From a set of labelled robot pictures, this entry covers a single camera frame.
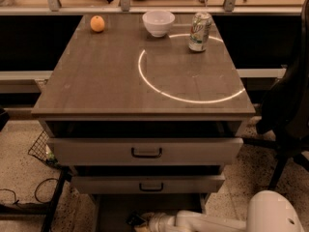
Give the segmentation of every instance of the soda can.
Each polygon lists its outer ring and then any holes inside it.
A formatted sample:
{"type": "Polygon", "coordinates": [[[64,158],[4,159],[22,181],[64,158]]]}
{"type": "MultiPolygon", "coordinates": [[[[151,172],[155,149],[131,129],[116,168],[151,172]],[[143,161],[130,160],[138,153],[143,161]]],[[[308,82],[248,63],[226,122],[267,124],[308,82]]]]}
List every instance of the soda can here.
{"type": "Polygon", "coordinates": [[[189,37],[189,48],[191,50],[204,51],[206,49],[211,23],[212,19],[209,13],[197,13],[194,15],[189,37]]]}

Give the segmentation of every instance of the drawer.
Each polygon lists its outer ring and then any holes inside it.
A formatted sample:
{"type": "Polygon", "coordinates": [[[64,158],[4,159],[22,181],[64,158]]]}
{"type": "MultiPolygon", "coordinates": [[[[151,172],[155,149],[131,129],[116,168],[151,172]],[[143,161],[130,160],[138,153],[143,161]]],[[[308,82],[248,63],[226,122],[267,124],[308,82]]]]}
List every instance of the drawer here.
{"type": "Polygon", "coordinates": [[[62,165],[229,164],[241,138],[50,138],[62,165]]]}
{"type": "Polygon", "coordinates": [[[73,177],[71,184],[80,193],[147,194],[147,193],[208,193],[218,192],[224,175],[212,176],[119,176],[73,177]]]}

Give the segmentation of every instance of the black chair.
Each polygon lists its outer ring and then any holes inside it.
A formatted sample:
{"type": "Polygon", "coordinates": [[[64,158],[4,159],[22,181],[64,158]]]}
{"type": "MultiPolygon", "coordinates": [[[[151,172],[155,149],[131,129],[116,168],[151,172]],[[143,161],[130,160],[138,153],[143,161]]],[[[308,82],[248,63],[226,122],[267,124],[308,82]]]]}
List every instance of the black chair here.
{"type": "Polygon", "coordinates": [[[262,119],[257,123],[258,134],[273,131],[275,141],[243,138],[245,144],[273,149],[278,163],[268,189],[275,189],[289,158],[309,171],[309,0],[301,11],[301,27],[293,49],[293,62],[284,76],[265,94],[261,103],[262,119]]]}
{"type": "Polygon", "coordinates": [[[4,126],[7,124],[10,116],[5,109],[0,107],[0,131],[4,128],[4,126]]]}

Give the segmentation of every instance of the orange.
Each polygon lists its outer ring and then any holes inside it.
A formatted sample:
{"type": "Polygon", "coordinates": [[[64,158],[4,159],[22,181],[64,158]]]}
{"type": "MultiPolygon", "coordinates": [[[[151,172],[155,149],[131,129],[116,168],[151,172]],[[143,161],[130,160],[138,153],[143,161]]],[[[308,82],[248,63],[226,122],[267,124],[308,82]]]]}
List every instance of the orange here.
{"type": "Polygon", "coordinates": [[[95,32],[102,32],[105,28],[104,19],[99,15],[95,15],[90,20],[90,26],[95,32]]]}

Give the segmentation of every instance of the terrazzo floor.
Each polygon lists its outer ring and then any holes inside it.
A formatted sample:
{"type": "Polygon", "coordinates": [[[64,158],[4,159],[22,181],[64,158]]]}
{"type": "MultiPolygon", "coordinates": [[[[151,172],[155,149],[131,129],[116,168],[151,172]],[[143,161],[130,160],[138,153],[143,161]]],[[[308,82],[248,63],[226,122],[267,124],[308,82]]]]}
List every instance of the terrazzo floor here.
{"type": "MultiPolygon", "coordinates": [[[[59,176],[58,170],[28,155],[28,150],[42,132],[39,122],[29,111],[27,108],[8,109],[11,119],[0,131],[0,203],[3,204],[13,204],[14,193],[19,203],[48,201],[56,185],[53,178],[59,176]]],[[[248,124],[246,136],[256,136],[254,125],[257,119],[253,118],[248,124]]],[[[272,138],[272,135],[269,133],[265,137],[272,138]]],[[[275,164],[274,153],[270,150],[243,145],[234,163],[225,167],[226,181],[218,193],[211,194],[206,204],[207,213],[246,220],[249,200],[267,188],[275,164]]],[[[290,200],[304,230],[309,232],[309,173],[290,160],[276,191],[290,200]]],[[[88,195],[79,194],[65,183],[50,231],[91,231],[94,210],[95,205],[88,195]]],[[[41,231],[42,222],[43,216],[0,216],[0,231],[41,231]]]]}

